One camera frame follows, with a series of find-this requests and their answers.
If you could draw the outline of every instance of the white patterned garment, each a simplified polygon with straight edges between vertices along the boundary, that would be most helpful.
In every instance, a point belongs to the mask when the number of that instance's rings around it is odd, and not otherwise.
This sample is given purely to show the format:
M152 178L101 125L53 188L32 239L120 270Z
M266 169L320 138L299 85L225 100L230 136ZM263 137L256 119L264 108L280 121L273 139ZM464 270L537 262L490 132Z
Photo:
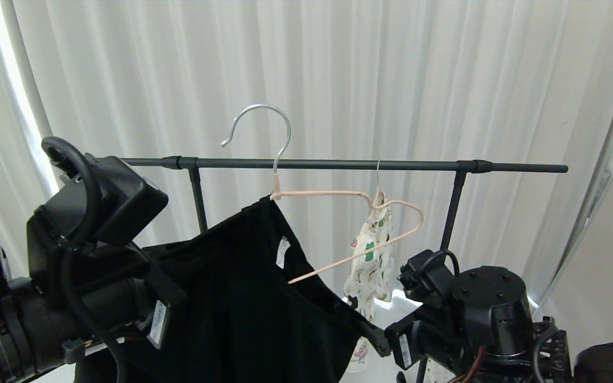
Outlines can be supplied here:
M386 194L381 191L375 193L374 206L380 206L385 201L387 201ZM372 249L380 243L387 242L392 237L392 209L388 206L373 210L360 233L351 243L353 254ZM357 257L351 263L351 274L345 282L344 293L349 304L369 321L372 321L375 317L373 298L385 302L390 302L392 299L389 280L393 274L391 267L396 255L394 245L392 243L381 249L368 252ZM347 371L365 370L368 367L368 351L372 351L368 340L365 338L359 339Z

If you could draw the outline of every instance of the clothing tag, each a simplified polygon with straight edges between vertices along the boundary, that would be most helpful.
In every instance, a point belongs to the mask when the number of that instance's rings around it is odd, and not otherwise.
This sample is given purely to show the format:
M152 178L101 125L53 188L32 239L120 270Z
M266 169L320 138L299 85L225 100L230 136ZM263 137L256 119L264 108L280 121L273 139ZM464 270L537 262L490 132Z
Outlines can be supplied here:
M406 334L401 334L399 337L399 346L401 346L401 356L403 356L404 368L411 366L411 350L408 349L408 338Z
M276 265L281 269L285 267L285 252L290 248L290 242L287 238L280 239L278 244L278 254L276 254Z
M148 340L151 341L153 346L160 349L162 343L162 337L165 335L163 329L167 326L169 315L167 307L158 300L155 304L155 311L153 312L153 324L151 325L151 333L148 334Z

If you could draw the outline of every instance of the curtain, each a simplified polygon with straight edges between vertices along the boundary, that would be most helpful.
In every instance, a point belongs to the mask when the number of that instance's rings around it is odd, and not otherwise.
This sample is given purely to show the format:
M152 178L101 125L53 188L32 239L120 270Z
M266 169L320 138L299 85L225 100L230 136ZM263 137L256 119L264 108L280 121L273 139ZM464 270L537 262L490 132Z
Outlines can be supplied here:
M566 163L565 175L469 175L451 248L500 264L540 299L569 240L613 114L613 2L14 2L51 133L98 156ZM197 235L185 172L139 169L170 205L138 243ZM371 192L371 172L280 170L282 187ZM399 263L436 249L450 173L381 172L426 221ZM211 224L270 193L270 170L202 170ZM352 198L279 203L314 267L350 254ZM395 212L397 230L417 220ZM341 289L342 266L323 279Z
M32 111L21 107L0 47L0 245L11 277L27 276L25 222L57 190L51 169L39 165L39 132Z

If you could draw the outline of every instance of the horizontal rod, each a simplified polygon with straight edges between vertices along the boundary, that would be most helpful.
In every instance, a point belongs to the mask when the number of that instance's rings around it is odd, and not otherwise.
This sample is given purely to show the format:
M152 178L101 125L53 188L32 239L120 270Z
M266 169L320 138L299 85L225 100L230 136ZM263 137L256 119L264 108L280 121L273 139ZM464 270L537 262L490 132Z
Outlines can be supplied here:
M162 166L171 169L192 168L233 168L233 169L270 169L273 160L234 159L234 158L123 158L133 166ZM380 161L380 170L433 170L455 172L541 172L565 173L566 165L545 165L537 163L491 163L486 161ZM280 169L329 169L329 170L375 170L377 160L280 160Z

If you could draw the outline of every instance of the hanging clothes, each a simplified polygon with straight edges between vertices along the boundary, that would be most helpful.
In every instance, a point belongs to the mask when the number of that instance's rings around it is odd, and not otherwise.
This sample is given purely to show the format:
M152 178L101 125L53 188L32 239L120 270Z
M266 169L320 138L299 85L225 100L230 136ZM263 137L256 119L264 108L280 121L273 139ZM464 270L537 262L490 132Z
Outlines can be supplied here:
M365 318L319 277L287 283L313 268L268 198L182 248L163 268L189 294L187 322L162 351L124 344L141 379L336 382L358 339L370 336Z
M387 195L378 191L373 204L380 206L385 201L387 201ZM353 252L359 254L365 249L372 249L380 243L387 242L392 237L392 228L390 206L371 211L361 231L351 243ZM350 276L345 282L344 293L348 303L370 322L375 318L374 298L385 302L392 300L389 281L396 256L394 245L389 244L353 260ZM368 352L370 351L372 351L370 342L365 338L360 338L351 355L347 371L364 371L368 367Z

